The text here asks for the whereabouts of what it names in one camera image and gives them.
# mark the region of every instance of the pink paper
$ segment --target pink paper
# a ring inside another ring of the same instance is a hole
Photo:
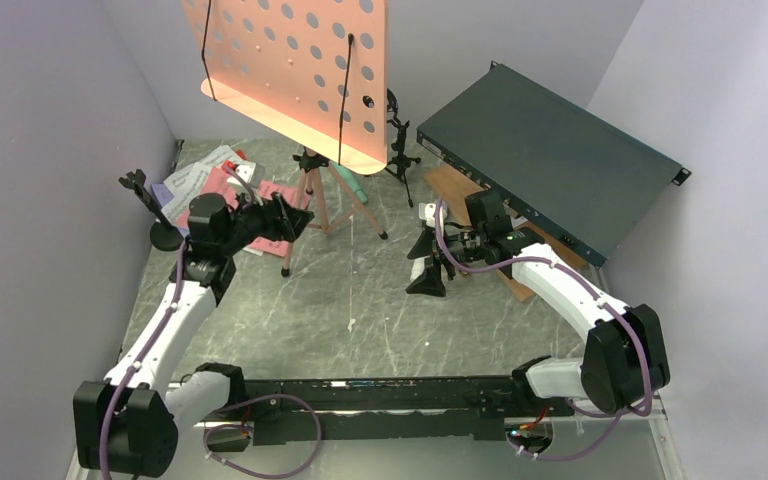
[[[284,196],[284,199],[287,200],[287,203],[294,205],[296,200],[295,188],[285,187],[283,185],[277,185],[267,181],[260,182],[260,187],[257,189],[257,193],[259,193],[261,197],[271,200],[272,192],[280,193]],[[309,203],[310,195],[305,195],[304,198],[302,198],[301,208],[307,208]],[[255,250],[260,250],[261,252],[271,253],[273,255],[278,255],[279,257],[284,257],[287,255],[287,250],[289,250],[290,244],[288,242],[273,242],[272,240],[258,237],[258,239],[252,242],[249,247]]]
[[[231,206],[231,208],[237,207],[237,192],[228,183],[228,174],[221,168],[214,168],[207,180],[204,182],[204,187],[201,189],[201,193],[218,193],[225,198],[225,202]],[[190,209],[186,209],[183,214],[175,222],[175,225],[183,228],[187,228],[187,219],[190,218]]]

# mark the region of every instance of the black round base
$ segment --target black round base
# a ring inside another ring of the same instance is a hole
[[[162,252],[174,252],[181,246],[184,237],[177,228],[167,230],[162,223],[154,222],[148,235],[154,248]]]

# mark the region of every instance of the black tripod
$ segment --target black tripod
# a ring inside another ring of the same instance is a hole
[[[384,169],[387,173],[396,178],[396,180],[405,184],[405,191],[408,193],[408,206],[413,208],[413,200],[410,198],[410,185],[408,185],[407,171],[411,163],[419,163],[422,161],[419,157],[409,157],[405,155],[405,140],[408,136],[408,127],[410,127],[410,120],[402,123],[399,120],[399,102],[396,100],[396,96],[390,89],[387,89],[387,111],[393,112],[393,118],[387,120],[387,123],[396,127],[396,141],[390,144],[390,148],[396,152],[396,155],[387,161],[387,167]],[[395,166],[396,171],[390,170],[390,165]]]

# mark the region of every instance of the perforated metal panel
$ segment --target perforated metal panel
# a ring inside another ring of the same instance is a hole
[[[182,4],[201,48],[208,2]],[[207,31],[202,92],[334,160],[353,33],[342,164],[386,166],[386,1],[213,0]]]

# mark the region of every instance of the wall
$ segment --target wall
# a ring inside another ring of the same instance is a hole
[[[116,179],[173,156],[100,2],[0,2],[0,480],[65,475],[72,395],[115,361],[148,254]]]
[[[684,163],[610,260],[660,313],[689,478],[768,478],[768,0],[647,0],[589,109]]]
[[[391,0],[389,81],[400,116],[419,125],[486,73],[491,60],[586,105],[641,3]],[[105,0],[105,6],[176,137],[272,135],[202,95],[200,49],[179,1]]]

